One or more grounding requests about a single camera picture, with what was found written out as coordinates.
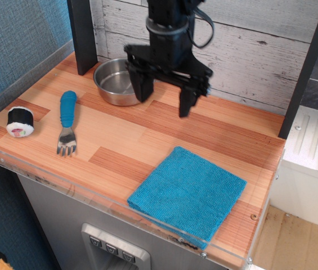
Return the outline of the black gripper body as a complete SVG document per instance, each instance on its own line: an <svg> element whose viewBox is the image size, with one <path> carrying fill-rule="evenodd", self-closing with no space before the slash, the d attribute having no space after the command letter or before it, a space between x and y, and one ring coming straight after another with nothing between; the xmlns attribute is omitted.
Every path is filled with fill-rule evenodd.
<svg viewBox="0 0 318 270"><path fill-rule="evenodd" d="M148 25L149 45L128 44L127 65L150 65L154 79L180 88L188 86L196 89L198 97L206 96L209 78L213 71L195 58L192 47L194 26L183 25L169 28L161 25Z"/></svg>

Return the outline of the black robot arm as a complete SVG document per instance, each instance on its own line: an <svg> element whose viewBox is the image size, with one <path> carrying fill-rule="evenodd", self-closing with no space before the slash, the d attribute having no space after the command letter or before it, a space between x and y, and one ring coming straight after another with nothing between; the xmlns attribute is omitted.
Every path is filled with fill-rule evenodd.
<svg viewBox="0 0 318 270"><path fill-rule="evenodd" d="M148 45L128 44L126 67L136 98L145 102L154 80L180 87L179 116L187 117L200 96L206 96L213 71L193 55L195 18L212 19L199 9L200 1L149 1Z"/></svg>

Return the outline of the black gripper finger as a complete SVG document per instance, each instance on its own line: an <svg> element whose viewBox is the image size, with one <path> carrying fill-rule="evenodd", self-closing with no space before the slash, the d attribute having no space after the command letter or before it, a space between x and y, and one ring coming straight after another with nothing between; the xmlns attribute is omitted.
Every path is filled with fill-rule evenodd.
<svg viewBox="0 0 318 270"><path fill-rule="evenodd" d="M196 89L184 86L180 92L179 117L188 117L190 110L195 106L198 99Z"/></svg>
<svg viewBox="0 0 318 270"><path fill-rule="evenodd" d="M145 102L154 91L154 76L150 65L127 65L129 78L136 98Z"/></svg>

